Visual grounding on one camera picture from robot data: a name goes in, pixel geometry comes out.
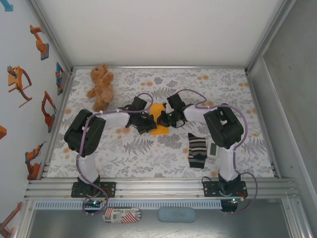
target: yellow object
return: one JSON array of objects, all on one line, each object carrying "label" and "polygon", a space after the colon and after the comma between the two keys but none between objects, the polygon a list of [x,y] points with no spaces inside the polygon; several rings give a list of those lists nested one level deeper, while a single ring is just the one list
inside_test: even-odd
[{"label": "yellow object", "polygon": [[[154,121],[156,122],[158,120],[158,117],[160,116],[161,111],[165,111],[165,108],[163,107],[162,103],[154,103],[150,108],[150,114],[154,116]],[[169,130],[168,127],[157,125],[156,130],[151,131],[151,135],[168,135]]]}]

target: patterned mat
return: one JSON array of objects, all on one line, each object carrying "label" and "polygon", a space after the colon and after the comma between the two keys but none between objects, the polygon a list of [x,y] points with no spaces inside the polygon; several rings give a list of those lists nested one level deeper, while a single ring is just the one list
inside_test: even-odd
[{"label": "patterned mat", "polygon": [[[154,96],[155,103],[183,88],[197,90],[208,101],[205,105],[227,103],[239,108],[247,117],[249,134],[237,151],[239,171],[250,171],[257,177],[272,177],[257,112],[243,69],[163,69],[110,68],[114,73],[114,100],[107,110],[130,104],[141,92]],[[76,153],[63,140],[64,134],[81,109],[92,111],[94,99],[86,93],[93,88],[90,69],[77,70],[64,112],[62,125],[51,159],[48,177],[77,177]],[[182,92],[186,104],[201,101],[194,93]],[[206,159],[204,169],[190,168],[188,163],[188,132],[211,139],[208,128],[199,122],[169,129],[168,135],[139,135],[134,128],[111,128],[103,132],[95,152],[101,177],[107,178],[200,178],[215,177],[220,158]]]}]

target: striped sock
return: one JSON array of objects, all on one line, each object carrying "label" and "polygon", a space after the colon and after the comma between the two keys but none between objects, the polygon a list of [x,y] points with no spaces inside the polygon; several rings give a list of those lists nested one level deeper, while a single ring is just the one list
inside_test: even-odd
[{"label": "striped sock", "polygon": [[207,158],[206,139],[188,133],[189,152],[188,162],[191,168],[203,169]]}]

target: teddy bear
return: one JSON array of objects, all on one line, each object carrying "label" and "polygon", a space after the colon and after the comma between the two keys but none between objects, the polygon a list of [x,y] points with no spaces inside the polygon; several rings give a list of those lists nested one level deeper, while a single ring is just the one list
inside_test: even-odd
[{"label": "teddy bear", "polygon": [[101,66],[94,67],[91,70],[90,77],[95,86],[87,93],[87,97],[96,97],[95,104],[93,105],[95,112],[104,111],[114,96],[111,85],[113,73],[108,72],[108,65],[104,63]]}]

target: metal floor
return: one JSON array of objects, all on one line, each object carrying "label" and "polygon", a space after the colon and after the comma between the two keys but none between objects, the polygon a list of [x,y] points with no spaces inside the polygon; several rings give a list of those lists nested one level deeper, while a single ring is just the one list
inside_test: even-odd
[{"label": "metal floor", "polygon": [[157,210],[142,210],[136,224],[106,224],[82,211],[37,210],[28,238],[286,238],[284,212],[277,199],[257,200],[240,215],[196,210],[194,223],[161,223]]}]

